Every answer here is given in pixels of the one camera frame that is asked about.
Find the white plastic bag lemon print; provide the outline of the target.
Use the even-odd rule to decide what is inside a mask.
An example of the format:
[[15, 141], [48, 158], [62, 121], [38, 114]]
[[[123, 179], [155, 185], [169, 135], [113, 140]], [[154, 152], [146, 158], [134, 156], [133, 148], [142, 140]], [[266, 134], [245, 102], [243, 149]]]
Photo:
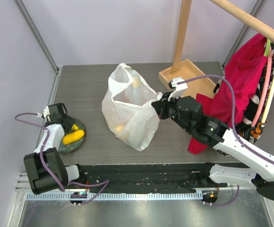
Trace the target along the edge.
[[160, 100], [145, 79], [125, 63], [108, 78], [102, 113], [111, 132], [137, 151], [147, 148], [159, 126], [152, 102]]

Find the yellow banana bunch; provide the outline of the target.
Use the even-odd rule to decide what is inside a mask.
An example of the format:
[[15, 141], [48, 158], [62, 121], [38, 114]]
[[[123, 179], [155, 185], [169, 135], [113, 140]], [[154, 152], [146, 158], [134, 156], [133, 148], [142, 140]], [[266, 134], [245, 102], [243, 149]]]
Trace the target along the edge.
[[72, 131], [78, 131], [78, 130], [79, 130], [79, 127], [78, 127], [76, 124], [73, 124], [71, 130], [72, 130]]

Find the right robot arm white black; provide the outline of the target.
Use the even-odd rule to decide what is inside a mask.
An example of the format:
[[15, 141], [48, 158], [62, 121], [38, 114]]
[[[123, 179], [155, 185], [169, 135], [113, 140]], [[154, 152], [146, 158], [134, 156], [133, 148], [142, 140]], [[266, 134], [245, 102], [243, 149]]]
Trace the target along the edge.
[[202, 105], [191, 96], [172, 98], [171, 93], [167, 92], [151, 105], [159, 119], [170, 118], [192, 138], [246, 165], [242, 168], [207, 163], [199, 175], [203, 186], [236, 184], [255, 189], [260, 195], [274, 201], [274, 156], [236, 136], [233, 129], [222, 121], [204, 115]]

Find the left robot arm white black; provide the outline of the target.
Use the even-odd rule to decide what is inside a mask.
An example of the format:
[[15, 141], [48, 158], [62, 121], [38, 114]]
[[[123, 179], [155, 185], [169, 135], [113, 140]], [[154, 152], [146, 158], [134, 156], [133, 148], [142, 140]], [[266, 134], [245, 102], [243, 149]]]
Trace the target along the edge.
[[63, 103], [46, 106], [41, 117], [46, 120], [43, 137], [34, 152], [24, 157], [32, 192], [36, 195], [56, 189], [63, 192], [69, 183], [77, 189], [83, 188], [86, 176], [80, 173], [80, 166], [65, 166], [58, 153], [63, 137], [72, 132], [75, 119], [68, 116]]

